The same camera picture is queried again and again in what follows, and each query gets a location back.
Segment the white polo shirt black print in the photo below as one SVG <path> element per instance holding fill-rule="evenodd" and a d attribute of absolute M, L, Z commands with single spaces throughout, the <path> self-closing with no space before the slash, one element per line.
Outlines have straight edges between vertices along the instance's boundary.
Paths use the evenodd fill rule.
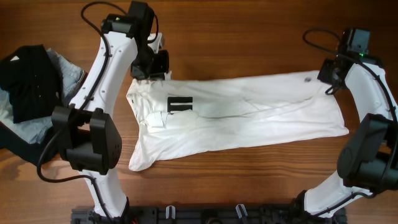
<path fill-rule="evenodd" d="M 139 125 L 129 168 L 207 151 L 348 134 L 317 71 L 224 80 L 134 80 L 127 100 Z"/>

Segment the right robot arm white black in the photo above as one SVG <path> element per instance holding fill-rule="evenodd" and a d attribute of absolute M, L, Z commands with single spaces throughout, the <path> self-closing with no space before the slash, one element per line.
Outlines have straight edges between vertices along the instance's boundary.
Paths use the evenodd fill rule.
<path fill-rule="evenodd" d="M 350 91 L 360 124 L 341 151 L 337 170 L 293 199 L 291 220 L 331 219 L 357 199 L 397 190 L 397 103 L 381 59 L 369 55 L 370 34 L 366 29 L 345 29 L 332 51 L 335 58 L 326 59 L 318 74 L 330 85 L 326 95 Z"/>

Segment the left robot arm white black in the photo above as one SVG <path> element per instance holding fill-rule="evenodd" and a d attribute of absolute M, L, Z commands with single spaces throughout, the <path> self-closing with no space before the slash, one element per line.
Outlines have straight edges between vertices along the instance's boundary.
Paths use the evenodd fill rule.
<path fill-rule="evenodd" d="M 72 211 L 72 223 L 131 223 L 116 170 L 122 139 L 114 106 L 127 72 L 138 80 L 163 80 L 169 55 L 158 18 L 145 2 L 133 1 L 127 11 L 108 15 L 97 32 L 100 47 L 87 78 L 67 106 L 53 111 L 53 142 L 86 181 L 95 203 Z"/>

